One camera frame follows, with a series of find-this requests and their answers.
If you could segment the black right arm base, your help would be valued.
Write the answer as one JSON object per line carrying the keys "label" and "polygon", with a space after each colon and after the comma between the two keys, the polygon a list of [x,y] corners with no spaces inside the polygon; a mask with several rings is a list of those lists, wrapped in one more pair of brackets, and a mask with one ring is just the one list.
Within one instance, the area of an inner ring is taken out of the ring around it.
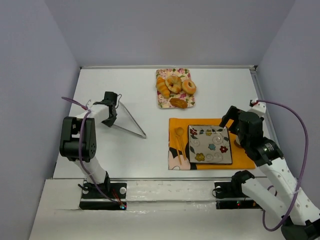
{"label": "black right arm base", "polygon": [[262,209],[231,182],[215,182],[211,194],[215,198],[217,210]]}

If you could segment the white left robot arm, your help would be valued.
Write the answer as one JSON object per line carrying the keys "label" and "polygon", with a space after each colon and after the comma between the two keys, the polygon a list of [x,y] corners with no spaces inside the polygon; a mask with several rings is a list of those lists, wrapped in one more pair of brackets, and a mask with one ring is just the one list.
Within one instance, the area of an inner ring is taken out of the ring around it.
{"label": "white left robot arm", "polygon": [[96,157],[96,124],[106,122],[108,127],[113,125],[117,118],[118,95],[106,91],[103,99],[91,106],[68,97],[62,99],[81,107],[84,112],[63,119],[59,153],[81,169],[91,188],[95,187],[99,193],[106,194],[111,184],[108,172],[101,167]]}

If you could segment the stainless steel serving tongs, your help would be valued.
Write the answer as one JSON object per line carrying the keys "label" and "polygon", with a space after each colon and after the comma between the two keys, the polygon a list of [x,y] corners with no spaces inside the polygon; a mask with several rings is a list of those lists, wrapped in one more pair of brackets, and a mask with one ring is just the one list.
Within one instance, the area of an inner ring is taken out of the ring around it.
{"label": "stainless steel serving tongs", "polygon": [[136,119],[127,109],[127,107],[121,102],[122,94],[117,95],[116,112],[117,118],[114,122],[112,128],[120,130],[124,133],[128,133],[132,136],[146,140],[147,135],[138,124]]}

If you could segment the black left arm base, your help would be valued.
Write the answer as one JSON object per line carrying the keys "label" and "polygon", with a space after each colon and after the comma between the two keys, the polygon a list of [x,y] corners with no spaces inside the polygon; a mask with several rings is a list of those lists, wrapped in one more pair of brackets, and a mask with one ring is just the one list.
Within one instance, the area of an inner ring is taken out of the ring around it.
{"label": "black left arm base", "polygon": [[81,210],[125,211],[127,209],[126,182],[111,182],[109,191],[102,184],[98,186],[103,194],[91,183],[84,181],[83,184],[78,184],[81,189],[79,201]]}

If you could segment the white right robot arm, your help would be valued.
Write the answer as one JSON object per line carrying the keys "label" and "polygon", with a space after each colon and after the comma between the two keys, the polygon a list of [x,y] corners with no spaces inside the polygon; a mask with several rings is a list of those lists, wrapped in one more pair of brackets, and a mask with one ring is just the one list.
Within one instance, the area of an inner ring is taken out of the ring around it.
{"label": "white right robot arm", "polygon": [[270,228],[263,218],[262,225],[267,231],[280,230],[286,240],[316,240],[320,237],[320,210],[301,187],[309,148],[306,125],[294,110],[282,105],[282,108],[298,119],[305,137],[302,166],[299,177],[295,178],[280,147],[264,136],[263,115],[266,113],[266,104],[267,100],[251,100],[248,111],[230,106],[219,125],[225,127],[228,121],[232,121],[229,131],[237,136],[238,144],[268,178],[275,192],[271,193],[264,188],[251,172],[242,170],[236,172],[229,182],[215,184],[212,195],[219,200],[251,198],[262,208],[264,214],[271,213],[280,220]]}

